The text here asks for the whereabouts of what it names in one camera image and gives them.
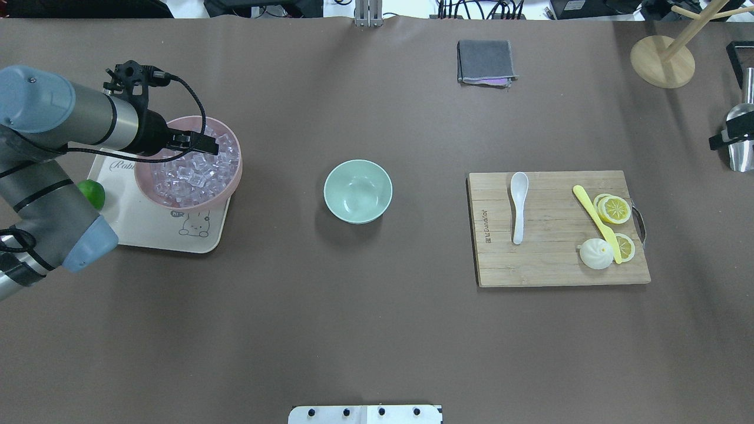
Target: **yellow butter knife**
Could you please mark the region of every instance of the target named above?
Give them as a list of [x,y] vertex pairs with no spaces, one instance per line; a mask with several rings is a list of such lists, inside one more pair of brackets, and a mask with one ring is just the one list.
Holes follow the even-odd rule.
[[597,216],[597,211],[594,210],[592,199],[589,198],[587,191],[584,190],[584,187],[582,186],[573,186],[573,194],[576,195],[576,198],[581,203],[581,206],[583,206],[584,209],[587,210],[589,216],[592,217],[592,221],[594,221],[594,223],[597,225],[599,232],[602,233],[602,238],[604,238],[605,241],[610,244],[610,247],[613,248],[613,257],[615,258],[615,263],[623,262],[623,259],[621,258],[621,249],[618,247],[618,239],[615,238],[615,233],[610,227],[603,224],[602,220]]

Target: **lemon slice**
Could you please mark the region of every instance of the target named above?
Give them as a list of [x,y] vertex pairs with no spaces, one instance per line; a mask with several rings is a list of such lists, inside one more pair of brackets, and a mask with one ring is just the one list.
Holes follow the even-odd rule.
[[607,197],[607,196],[610,196],[610,194],[609,193],[602,193],[601,195],[594,196],[594,201],[592,202],[592,204],[594,204],[594,208],[597,209],[597,210],[599,210],[599,208],[597,207],[599,201],[602,200],[603,198]]
[[623,259],[623,262],[628,262],[633,259],[633,255],[636,253],[636,245],[633,243],[633,240],[631,240],[631,237],[616,232],[615,238],[618,240],[618,250],[621,251],[621,259]]
[[631,206],[617,196],[608,195],[597,202],[597,215],[608,224],[622,224],[631,218]]

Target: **white spoon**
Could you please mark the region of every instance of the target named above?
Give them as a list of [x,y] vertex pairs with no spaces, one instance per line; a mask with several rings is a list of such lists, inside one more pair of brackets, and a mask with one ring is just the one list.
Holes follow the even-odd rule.
[[510,195],[513,197],[513,206],[516,207],[516,226],[513,228],[513,243],[521,244],[523,241],[523,202],[529,191],[529,177],[523,172],[516,172],[510,179]]

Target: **white ball-shaped object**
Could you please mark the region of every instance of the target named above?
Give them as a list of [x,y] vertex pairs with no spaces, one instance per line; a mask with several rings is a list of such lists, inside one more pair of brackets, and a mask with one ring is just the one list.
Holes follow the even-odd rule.
[[578,247],[578,256],[591,269],[605,269],[612,263],[613,251],[607,241],[590,238]]

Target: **wooden stand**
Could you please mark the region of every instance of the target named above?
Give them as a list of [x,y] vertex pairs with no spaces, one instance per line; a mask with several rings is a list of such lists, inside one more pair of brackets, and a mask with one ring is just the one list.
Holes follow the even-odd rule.
[[696,65],[686,44],[713,19],[754,11],[754,7],[748,7],[719,14],[727,3],[728,0],[713,0],[701,14],[673,6],[672,11],[690,17],[694,22],[688,24],[676,39],[652,35],[639,40],[631,49],[633,69],[649,84],[658,87],[678,88],[688,83],[694,76]]

